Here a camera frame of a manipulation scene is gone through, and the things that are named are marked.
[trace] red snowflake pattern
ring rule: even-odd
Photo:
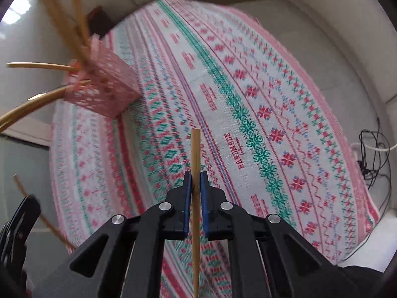
[[[317,228],[317,224],[314,224],[313,222],[309,222],[304,228],[304,232],[305,234],[313,235],[316,228]]]
[[[297,176],[294,176],[294,179],[291,184],[291,189],[298,191],[299,193],[303,189],[303,185],[306,183],[306,180],[299,178]]]
[[[312,242],[312,246],[314,246],[317,250],[318,250],[318,248],[320,247],[320,242],[319,241],[313,241]]]
[[[230,65],[233,65],[233,63],[234,63],[234,57],[226,56],[226,57],[225,57],[225,63],[228,63],[228,64],[230,64]]]
[[[220,45],[218,43],[215,45],[215,51],[223,51],[224,48],[225,48],[224,45]]]
[[[241,69],[236,69],[233,75],[234,78],[239,78],[239,79],[245,79],[245,72],[242,71]]]
[[[276,128],[272,128],[270,136],[267,138],[269,141],[275,141],[278,144],[281,144],[283,141],[283,136],[285,135],[284,131],[278,130]]]
[[[283,158],[280,160],[280,164],[282,166],[287,166],[288,168],[292,168],[294,166],[294,161],[297,156],[290,154],[287,151],[284,151]]]
[[[310,208],[312,207],[312,204],[309,203],[308,201],[302,200],[300,202],[300,206],[298,208],[299,212],[308,215],[310,212]]]
[[[261,106],[259,106],[259,111],[257,112],[257,117],[262,117],[265,120],[270,120],[271,112],[272,112],[271,108],[266,108],[261,105]]]
[[[251,85],[247,85],[247,89],[245,90],[244,95],[247,97],[257,98],[259,89],[252,87]]]

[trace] pink container with holes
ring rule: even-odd
[[[78,82],[91,82],[79,86]],[[140,97],[135,70],[105,47],[98,35],[91,37],[91,64],[66,76],[64,100],[114,119]]]

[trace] patterned blanket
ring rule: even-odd
[[[51,172],[60,228],[81,244],[112,215],[140,215],[181,185],[191,128],[202,169],[248,213],[277,213],[332,263],[379,213],[325,99],[297,61],[233,8],[158,0],[105,38],[140,79],[116,120],[58,102]],[[227,244],[201,238],[202,297],[231,297]],[[167,241],[162,297],[191,297],[190,240]]]

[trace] wooden skewer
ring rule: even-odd
[[[81,65],[89,62],[89,55],[81,48],[59,0],[42,0],[64,43],[72,50]]]
[[[48,63],[7,63],[8,68],[43,68],[43,69],[56,69],[59,71],[69,71],[69,72],[78,72],[80,68],[67,66],[67,65],[58,65],[58,64],[48,64]]]
[[[90,29],[88,28],[87,18],[83,13],[83,4],[81,0],[73,0],[73,8],[76,14],[77,22],[79,23],[80,32],[83,36],[84,44],[90,48]]]
[[[19,191],[22,193],[22,195],[23,195],[24,197],[29,196],[29,195],[26,193],[25,188],[23,187],[21,181],[19,180],[18,175],[14,175],[14,176],[12,177],[12,179],[13,179],[13,181],[15,182],[15,184],[17,185],[17,188],[18,188]],[[50,222],[43,214],[40,214],[39,217],[40,217],[41,221],[51,230],[51,232],[52,232],[58,239],[61,240],[61,242],[62,242],[64,245],[68,246],[72,251],[76,250],[76,247],[75,247],[72,243],[70,243],[69,240],[68,240],[67,238],[65,238],[65,237],[63,236],[63,234],[62,234],[61,232],[59,232],[59,230],[58,230],[54,225],[52,225],[51,222]]]
[[[90,83],[90,80],[82,80],[80,86],[85,86]],[[65,91],[68,86],[62,86],[55,90],[49,91],[44,95],[41,95],[33,100],[29,100],[11,111],[7,112],[0,117],[0,133],[6,128],[13,125],[18,120],[24,118],[25,116],[31,114],[32,112],[42,108],[43,106],[50,104],[51,102],[64,98]]]
[[[194,297],[199,296],[200,280],[200,129],[190,130],[191,175],[192,175],[192,252]]]

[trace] white cable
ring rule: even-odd
[[[352,146],[361,146],[361,143],[352,143],[351,145]],[[385,148],[374,148],[369,145],[366,145],[365,143],[363,143],[363,146],[366,147],[367,149],[379,151],[379,152],[389,152],[389,151],[392,151],[397,148],[397,145],[394,145],[391,148],[386,148],[386,149]]]

